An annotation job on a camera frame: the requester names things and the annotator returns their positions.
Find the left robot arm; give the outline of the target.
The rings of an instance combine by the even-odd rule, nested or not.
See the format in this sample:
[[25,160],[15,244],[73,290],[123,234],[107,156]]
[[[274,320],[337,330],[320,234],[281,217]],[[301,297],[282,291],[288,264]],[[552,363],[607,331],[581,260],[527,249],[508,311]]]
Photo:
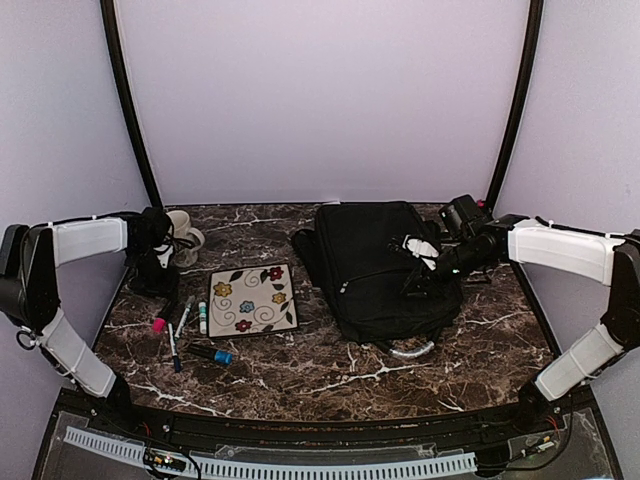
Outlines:
[[35,225],[9,226],[1,241],[1,312],[21,346],[37,349],[80,390],[106,401],[103,421],[120,436],[141,427],[123,375],[101,360],[69,319],[70,274],[76,263],[122,256],[137,295],[171,300],[179,274],[173,264],[174,227],[161,208],[116,212]]

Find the grey white marker pen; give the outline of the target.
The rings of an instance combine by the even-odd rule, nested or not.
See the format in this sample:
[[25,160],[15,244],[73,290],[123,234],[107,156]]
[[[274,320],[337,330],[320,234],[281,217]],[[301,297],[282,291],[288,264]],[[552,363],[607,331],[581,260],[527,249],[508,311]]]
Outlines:
[[189,318],[189,315],[190,315],[190,312],[192,310],[192,307],[194,306],[194,303],[195,303],[195,296],[194,295],[190,295],[188,297],[187,302],[185,304],[185,307],[183,309],[182,315],[181,315],[180,320],[178,322],[178,326],[175,329],[175,332],[174,332],[174,338],[175,339],[179,339],[180,338],[180,336],[182,334],[182,331],[184,330],[184,327],[185,327],[185,325],[187,323],[187,320]]

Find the black marker with blue cap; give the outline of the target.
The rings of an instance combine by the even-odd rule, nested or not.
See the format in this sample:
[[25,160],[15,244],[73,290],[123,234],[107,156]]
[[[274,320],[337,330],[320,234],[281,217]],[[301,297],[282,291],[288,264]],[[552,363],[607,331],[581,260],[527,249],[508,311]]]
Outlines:
[[206,359],[224,366],[230,365],[233,360],[233,356],[231,353],[206,347],[203,345],[190,344],[187,347],[187,352],[199,358]]

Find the white glue stick green cap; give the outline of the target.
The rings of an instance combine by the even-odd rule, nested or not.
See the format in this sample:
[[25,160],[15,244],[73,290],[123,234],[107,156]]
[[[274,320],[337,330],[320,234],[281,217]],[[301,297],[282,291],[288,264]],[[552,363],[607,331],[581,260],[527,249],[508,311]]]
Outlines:
[[198,325],[199,332],[202,335],[206,335],[208,332],[208,310],[207,303],[205,301],[201,301],[198,304]]

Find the black student backpack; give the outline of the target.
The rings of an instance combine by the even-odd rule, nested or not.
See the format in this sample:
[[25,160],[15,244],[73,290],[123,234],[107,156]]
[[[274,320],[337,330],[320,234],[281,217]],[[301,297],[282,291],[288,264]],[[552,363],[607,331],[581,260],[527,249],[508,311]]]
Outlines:
[[407,202],[323,205],[313,228],[296,231],[291,244],[349,341],[420,356],[461,311],[457,280],[447,281],[445,298],[400,294],[417,261],[431,268],[442,251],[440,225]]

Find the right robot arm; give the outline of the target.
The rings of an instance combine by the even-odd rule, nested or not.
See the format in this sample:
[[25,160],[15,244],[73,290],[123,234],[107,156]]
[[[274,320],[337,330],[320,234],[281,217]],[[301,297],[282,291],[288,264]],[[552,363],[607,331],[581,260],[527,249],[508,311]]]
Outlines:
[[444,250],[423,237],[400,240],[401,251],[421,264],[416,280],[426,293],[503,262],[525,275],[541,273],[553,282],[566,278],[602,302],[595,320],[581,323],[584,332],[520,389],[519,404],[510,413],[517,432],[534,432],[547,420],[550,403],[638,349],[638,232],[595,232],[520,215],[475,218],[454,230],[457,242]]

